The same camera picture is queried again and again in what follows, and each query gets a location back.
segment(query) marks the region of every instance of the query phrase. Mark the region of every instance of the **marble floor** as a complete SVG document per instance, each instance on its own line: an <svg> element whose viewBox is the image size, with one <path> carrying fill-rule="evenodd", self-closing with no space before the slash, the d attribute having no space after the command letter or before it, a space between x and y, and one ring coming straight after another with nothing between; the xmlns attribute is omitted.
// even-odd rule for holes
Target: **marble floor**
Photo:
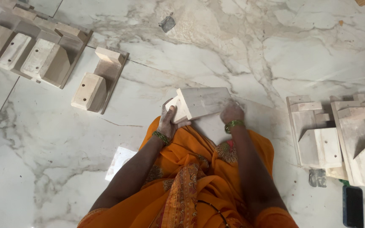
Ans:
<svg viewBox="0 0 365 228"><path fill-rule="evenodd" d="M0 12L10 0L0 0ZM0 228L75 228L177 88L225 86L271 140L273 176L300 228L341 228L342 183L297 166L285 97L365 92L365 6L354 0L29 0L94 30L63 90L0 69ZM176 26L158 26L172 14ZM130 53L104 115L70 106L97 46ZM195 126L216 144L217 116Z"/></svg>

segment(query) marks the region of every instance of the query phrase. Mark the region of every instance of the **woman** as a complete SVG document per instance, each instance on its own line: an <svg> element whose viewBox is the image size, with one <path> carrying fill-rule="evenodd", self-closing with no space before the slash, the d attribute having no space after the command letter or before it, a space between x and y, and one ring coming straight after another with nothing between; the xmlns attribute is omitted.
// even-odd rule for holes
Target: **woman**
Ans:
<svg viewBox="0 0 365 228"><path fill-rule="evenodd" d="M297 228L272 180L273 147L235 102L221 113L233 139L217 147L191 122L172 124L165 104L79 228Z"/></svg>

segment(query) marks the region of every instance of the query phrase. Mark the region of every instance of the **wooden board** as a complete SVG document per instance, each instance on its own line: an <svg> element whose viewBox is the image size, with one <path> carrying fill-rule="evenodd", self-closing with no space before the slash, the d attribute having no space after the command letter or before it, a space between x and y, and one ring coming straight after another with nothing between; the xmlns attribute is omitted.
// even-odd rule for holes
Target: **wooden board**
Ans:
<svg viewBox="0 0 365 228"><path fill-rule="evenodd" d="M129 53L125 51L121 51L116 48L107 48L113 52L120 53L123 57L122 64L115 64L112 62L105 61L104 59L100 59L97 67L95 68L94 74L101 76L105 79L106 82L106 90L107 90L107 96L105 99L105 102L102 106L102 109L100 111L101 114L104 114L106 107L108 106L109 99L111 98L111 95L115 89L116 83L118 82L120 73L122 72L123 67L125 66L126 60L129 57Z"/></svg>
<svg viewBox="0 0 365 228"><path fill-rule="evenodd" d="M358 159L355 159L365 149L365 119L339 119L338 116L338 111L351 107L361 107L362 101L365 102L364 96L354 96L354 98L358 100L341 101L338 97L331 96L331 101L334 101L331 106L348 180L351 185L365 186L365 179L361 177Z"/></svg>
<svg viewBox="0 0 365 228"><path fill-rule="evenodd" d="M231 99L226 87L179 88L177 94L188 120L221 112Z"/></svg>

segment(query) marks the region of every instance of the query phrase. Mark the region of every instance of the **green object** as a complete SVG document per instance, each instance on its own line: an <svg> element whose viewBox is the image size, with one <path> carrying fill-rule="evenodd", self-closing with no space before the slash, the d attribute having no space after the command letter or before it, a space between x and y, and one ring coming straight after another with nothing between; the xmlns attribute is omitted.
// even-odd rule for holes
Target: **green object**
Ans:
<svg viewBox="0 0 365 228"><path fill-rule="evenodd" d="M244 121L240 121L240 120L235 120L235 121L231 121L229 123L227 123L225 125L225 132L230 134L230 128L231 127L234 127L234 126L237 126L237 125L242 125L244 126L245 125L245 122Z"/></svg>
<svg viewBox="0 0 365 228"><path fill-rule="evenodd" d="M343 183L343 185L345 185L345 186L347 186L347 187L349 187L350 186L350 183L349 183L349 181L347 180L342 180L342 179L339 179L339 181L340 182L342 182Z"/></svg>
<svg viewBox="0 0 365 228"><path fill-rule="evenodd" d="M157 137L159 137L160 139L161 139L161 141L163 141L164 142L164 145L165 146L168 146L168 145L170 145L170 141L168 140L168 138L165 136L165 135L163 135L162 133L160 133L160 132L158 132L158 131L155 131L155 132L153 132L153 134L152 134L153 136L157 136Z"/></svg>

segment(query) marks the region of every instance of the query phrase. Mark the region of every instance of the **fingers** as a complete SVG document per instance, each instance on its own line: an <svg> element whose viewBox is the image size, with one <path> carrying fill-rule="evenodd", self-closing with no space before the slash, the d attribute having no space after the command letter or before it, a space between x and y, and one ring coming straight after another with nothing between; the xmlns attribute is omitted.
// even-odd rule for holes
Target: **fingers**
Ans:
<svg viewBox="0 0 365 228"><path fill-rule="evenodd" d="M191 121L185 121L177 124L177 129L180 127L191 125Z"/></svg>
<svg viewBox="0 0 365 228"><path fill-rule="evenodd" d="M174 106L170 106L169 111L167 112L167 114L164 117L165 122L170 122L171 121L171 118L174 117L175 110L176 110L176 108Z"/></svg>

